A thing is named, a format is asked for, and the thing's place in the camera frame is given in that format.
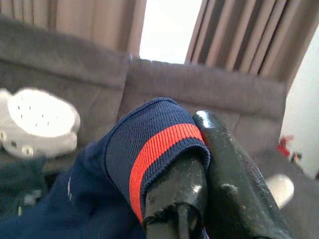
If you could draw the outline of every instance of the bright window light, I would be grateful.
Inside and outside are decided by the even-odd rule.
[[[201,0],[148,0],[140,57],[184,63]]]

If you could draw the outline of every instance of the white plush toy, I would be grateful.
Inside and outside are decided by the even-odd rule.
[[[34,88],[0,89],[0,147],[12,156],[53,158],[77,145],[80,116],[68,102]]]

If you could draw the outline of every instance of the blue fabric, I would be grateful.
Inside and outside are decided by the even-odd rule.
[[[20,217],[0,224],[2,239],[145,238],[130,206],[132,166],[147,140],[177,123],[194,124],[174,101],[155,99],[127,115],[98,143],[88,145],[74,166],[57,177],[49,195]],[[142,190],[190,147],[201,150],[203,164],[209,151],[196,138],[172,146],[143,178]]]

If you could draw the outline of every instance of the plush toy eye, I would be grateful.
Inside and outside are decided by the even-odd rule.
[[[6,133],[0,130],[0,141],[5,142],[6,141]]]
[[[22,153],[26,156],[33,157],[33,149],[30,146],[23,146]]]

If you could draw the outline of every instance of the dark green fabric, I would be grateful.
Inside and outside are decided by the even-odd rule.
[[[0,221],[18,215],[19,207],[23,211],[26,195],[33,195],[35,190],[41,190],[41,197],[47,194],[41,172],[45,161],[19,161],[0,166]]]

